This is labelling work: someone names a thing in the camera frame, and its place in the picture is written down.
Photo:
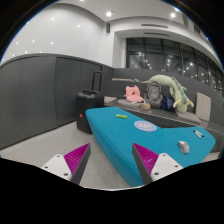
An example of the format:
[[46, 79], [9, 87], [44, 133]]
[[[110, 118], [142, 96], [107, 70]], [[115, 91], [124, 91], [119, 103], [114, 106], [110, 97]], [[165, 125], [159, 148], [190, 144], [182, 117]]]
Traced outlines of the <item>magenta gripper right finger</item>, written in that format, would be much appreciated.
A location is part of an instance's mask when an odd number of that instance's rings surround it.
[[144, 185], [182, 169], [168, 154], [157, 154], [137, 143], [132, 144], [132, 154]]

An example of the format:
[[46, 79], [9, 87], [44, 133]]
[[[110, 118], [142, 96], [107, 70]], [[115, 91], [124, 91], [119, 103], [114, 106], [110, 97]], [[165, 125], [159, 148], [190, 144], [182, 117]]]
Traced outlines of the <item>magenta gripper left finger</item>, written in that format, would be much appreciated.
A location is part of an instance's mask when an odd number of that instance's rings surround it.
[[42, 169], [79, 185], [90, 154], [91, 146], [87, 143], [66, 155], [56, 154]]

